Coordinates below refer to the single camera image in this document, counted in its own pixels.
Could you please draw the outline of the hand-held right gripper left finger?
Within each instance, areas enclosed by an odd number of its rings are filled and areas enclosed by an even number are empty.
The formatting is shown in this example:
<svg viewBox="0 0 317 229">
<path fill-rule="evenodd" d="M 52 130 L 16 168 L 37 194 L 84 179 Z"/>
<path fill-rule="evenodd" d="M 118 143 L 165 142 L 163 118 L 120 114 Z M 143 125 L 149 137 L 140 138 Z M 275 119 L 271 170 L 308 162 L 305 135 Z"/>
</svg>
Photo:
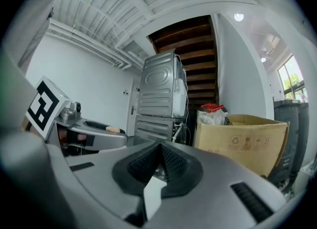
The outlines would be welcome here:
<svg viewBox="0 0 317 229">
<path fill-rule="evenodd" d="M 149 148 L 152 142 L 92 155 L 65 158 L 53 144 L 48 150 L 46 208 L 67 229 L 159 229 L 160 208 L 156 200 L 160 180 L 155 179 L 148 193 L 156 212 L 146 220 L 145 203 L 139 196 L 124 193 L 112 177 L 119 160 Z"/>
</svg>

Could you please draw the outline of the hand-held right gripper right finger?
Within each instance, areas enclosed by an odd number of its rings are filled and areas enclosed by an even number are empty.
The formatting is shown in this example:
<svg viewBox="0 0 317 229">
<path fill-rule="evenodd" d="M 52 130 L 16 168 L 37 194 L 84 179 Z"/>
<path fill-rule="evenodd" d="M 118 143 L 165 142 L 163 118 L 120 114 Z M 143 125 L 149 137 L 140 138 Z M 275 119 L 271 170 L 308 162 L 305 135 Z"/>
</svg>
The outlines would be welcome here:
<svg viewBox="0 0 317 229">
<path fill-rule="evenodd" d="M 284 195 L 269 181 L 232 159 L 174 143 L 173 146 L 193 157 L 202 167 L 201 181 L 184 196 L 162 200 L 148 221 L 150 229 L 247 229 L 257 221 L 231 188 L 246 184 L 276 213 L 286 204 Z"/>
</svg>

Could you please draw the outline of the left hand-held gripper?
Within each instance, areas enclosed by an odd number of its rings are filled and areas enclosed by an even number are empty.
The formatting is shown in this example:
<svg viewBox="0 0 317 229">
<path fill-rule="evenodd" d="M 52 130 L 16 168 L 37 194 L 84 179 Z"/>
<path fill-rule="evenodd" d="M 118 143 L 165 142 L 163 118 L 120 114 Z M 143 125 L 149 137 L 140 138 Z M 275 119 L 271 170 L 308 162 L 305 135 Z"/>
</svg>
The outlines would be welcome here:
<svg viewBox="0 0 317 229">
<path fill-rule="evenodd" d="M 100 150 L 121 148 L 127 143 L 125 131 L 107 131 L 108 125 L 82 119 L 81 104 L 72 101 L 51 80 L 43 76 L 36 86 L 37 94 L 24 118 L 24 130 L 57 145 L 64 156 L 96 154 Z M 87 136 L 82 144 L 60 145 L 59 129 L 69 129 Z"/>
</svg>

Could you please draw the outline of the person's left hand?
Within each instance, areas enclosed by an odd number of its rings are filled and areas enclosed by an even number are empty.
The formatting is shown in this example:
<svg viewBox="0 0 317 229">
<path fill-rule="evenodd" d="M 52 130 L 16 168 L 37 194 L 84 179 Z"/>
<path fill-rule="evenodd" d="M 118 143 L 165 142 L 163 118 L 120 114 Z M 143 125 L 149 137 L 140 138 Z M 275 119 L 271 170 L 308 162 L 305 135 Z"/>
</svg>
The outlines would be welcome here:
<svg viewBox="0 0 317 229">
<path fill-rule="evenodd" d="M 60 145 L 82 144 L 87 139 L 87 135 L 71 131 L 69 129 L 59 129 L 58 138 Z"/>
</svg>

